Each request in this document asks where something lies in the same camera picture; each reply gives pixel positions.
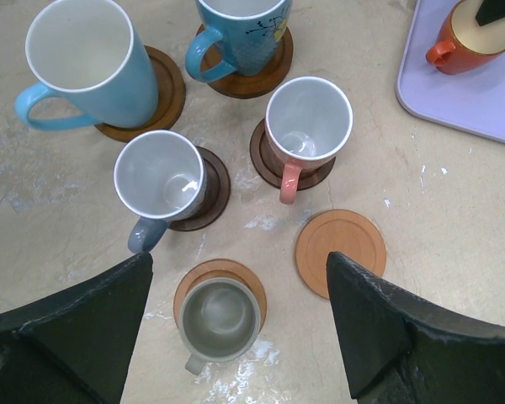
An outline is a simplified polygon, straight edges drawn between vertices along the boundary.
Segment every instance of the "lavender tray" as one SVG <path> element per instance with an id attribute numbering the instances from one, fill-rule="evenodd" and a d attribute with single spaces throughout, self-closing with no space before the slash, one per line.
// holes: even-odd
<path id="1" fill-rule="evenodd" d="M 505 143 L 505 54 L 449 76 L 425 61 L 455 0 L 418 0 L 398 73 L 396 96 L 408 112 Z"/>

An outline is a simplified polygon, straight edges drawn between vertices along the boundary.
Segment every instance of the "dark brown coaster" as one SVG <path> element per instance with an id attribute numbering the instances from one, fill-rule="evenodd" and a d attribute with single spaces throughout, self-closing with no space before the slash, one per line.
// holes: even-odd
<path id="1" fill-rule="evenodd" d="M 179 309 L 182 307 L 187 292 L 200 282 L 220 277 L 237 280 L 252 291 L 260 306 L 260 329 L 262 329 L 268 314 L 268 299 L 262 282 L 260 282 L 258 276 L 251 269 L 231 259 L 213 259 L 211 261 L 206 261 L 187 272 L 179 282 L 176 293 L 174 294 L 173 312 L 176 325 L 178 325 Z"/>
<path id="2" fill-rule="evenodd" d="M 170 228 L 175 231 L 200 230 L 213 223 L 226 208 L 230 198 L 230 176 L 225 164 L 213 152 L 197 146 L 205 163 L 207 185 L 199 210 L 187 219 L 173 221 Z"/>
<path id="3" fill-rule="evenodd" d="M 204 30 L 200 25 L 197 35 Z M 266 67 L 256 76 L 242 76 L 232 73 L 221 80 L 208 83 L 216 92 L 233 98 L 255 98 L 275 90 L 290 71 L 294 56 L 294 41 L 287 28 L 284 31 L 279 48 Z M 211 46 L 204 56 L 201 70 L 211 69 L 221 61 L 221 54 L 216 47 Z"/>
<path id="4" fill-rule="evenodd" d="M 178 66 L 167 54 L 146 46 L 159 87 L 159 104 L 155 114 L 142 127 L 118 128 L 116 126 L 95 125 L 104 135 L 115 141 L 131 141 L 149 130 L 170 129 L 182 114 L 185 105 L 185 82 Z"/>
<path id="5" fill-rule="evenodd" d="M 326 262 L 339 251 L 373 274 L 383 275 L 387 262 L 384 239 L 366 217 L 350 210 L 328 210 L 312 218 L 297 238 L 295 264 L 313 292 L 329 299 Z"/>
<path id="6" fill-rule="evenodd" d="M 266 135 L 265 120 L 262 120 L 252 133 L 249 152 L 251 153 L 252 164 L 260 177 L 275 188 L 280 188 L 283 182 L 284 164 L 271 150 Z M 312 188 L 326 179 L 335 165 L 335 158 L 319 168 L 301 171 L 297 190 L 302 191 L 303 189 Z"/>

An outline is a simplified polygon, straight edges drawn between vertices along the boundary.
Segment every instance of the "light blue mug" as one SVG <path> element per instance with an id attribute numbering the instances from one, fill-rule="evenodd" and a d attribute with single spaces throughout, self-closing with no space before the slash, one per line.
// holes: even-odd
<path id="1" fill-rule="evenodd" d="M 206 184 L 204 159 L 180 134 L 152 130 L 127 143 L 114 165 L 114 186 L 141 217 L 129 235 L 129 250 L 150 252 L 172 221 L 194 215 Z"/>
<path id="2" fill-rule="evenodd" d="M 155 113 L 158 89 L 152 63 L 129 17 L 111 0 L 56 0 L 30 25 L 26 59 L 40 80 L 15 101 L 17 116 L 37 130 L 105 123 L 145 124 Z M 66 98 L 83 114 L 36 120 L 41 100 Z"/>
<path id="3" fill-rule="evenodd" d="M 238 72 L 259 74 L 283 38 L 292 0 L 195 0 L 205 30 L 194 38 L 185 67 L 200 82 L 214 82 Z M 215 45 L 222 61 L 202 72 L 200 64 Z"/>

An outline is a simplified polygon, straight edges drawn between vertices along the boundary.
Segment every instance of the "gray handle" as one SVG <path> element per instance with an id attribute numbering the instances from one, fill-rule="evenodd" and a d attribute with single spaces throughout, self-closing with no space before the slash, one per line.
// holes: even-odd
<path id="1" fill-rule="evenodd" d="M 129 241 L 127 242 L 129 251 L 134 254 L 150 252 L 161 240 L 167 229 L 167 221 L 141 217 L 129 235 Z"/>
<path id="2" fill-rule="evenodd" d="M 189 360 L 185 364 L 185 369 L 191 372 L 193 375 L 198 376 L 202 373 L 202 369 L 205 366 L 205 361 L 197 358 L 194 355 L 189 357 Z"/>

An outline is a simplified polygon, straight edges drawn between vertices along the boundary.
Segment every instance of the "mug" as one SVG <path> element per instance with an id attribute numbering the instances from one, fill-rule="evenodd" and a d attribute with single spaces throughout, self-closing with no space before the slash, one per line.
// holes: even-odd
<path id="1" fill-rule="evenodd" d="M 196 0 L 205 30 L 194 38 L 185 56 L 189 75 L 214 82 L 233 72 L 254 76 L 274 56 L 286 30 L 292 0 Z M 208 49 L 215 45 L 222 60 L 201 72 Z"/>
<path id="2" fill-rule="evenodd" d="M 40 82 L 15 101 L 15 112 L 37 130 L 65 130 L 105 123 L 145 124 L 155 113 L 158 89 L 152 63 L 129 17 L 111 0 L 56 0 L 30 25 L 26 59 Z M 41 100 L 66 98 L 83 114 L 36 120 Z"/>
<path id="3" fill-rule="evenodd" d="M 130 233 L 132 253 L 150 252 L 170 221 L 193 215 L 204 199 L 204 160 L 185 137 L 152 130 L 130 141 L 114 166 L 116 193 L 141 218 Z"/>
<path id="4" fill-rule="evenodd" d="M 323 166 L 350 136 L 354 114 L 343 90 L 320 77 L 297 77 L 277 88 L 266 111 L 266 133 L 284 164 L 280 201 L 295 201 L 302 170 Z"/>
<path id="5" fill-rule="evenodd" d="M 458 2 L 445 19 L 427 62 L 446 74 L 467 72 L 505 52 L 505 18 L 480 27 L 476 14 L 482 0 Z"/>
<path id="6" fill-rule="evenodd" d="M 237 359 L 250 349 L 260 332 L 260 307 L 241 282 L 207 279 L 185 296 L 178 329 L 191 352 L 185 369 L 199 375 L 207 362 Z"/>

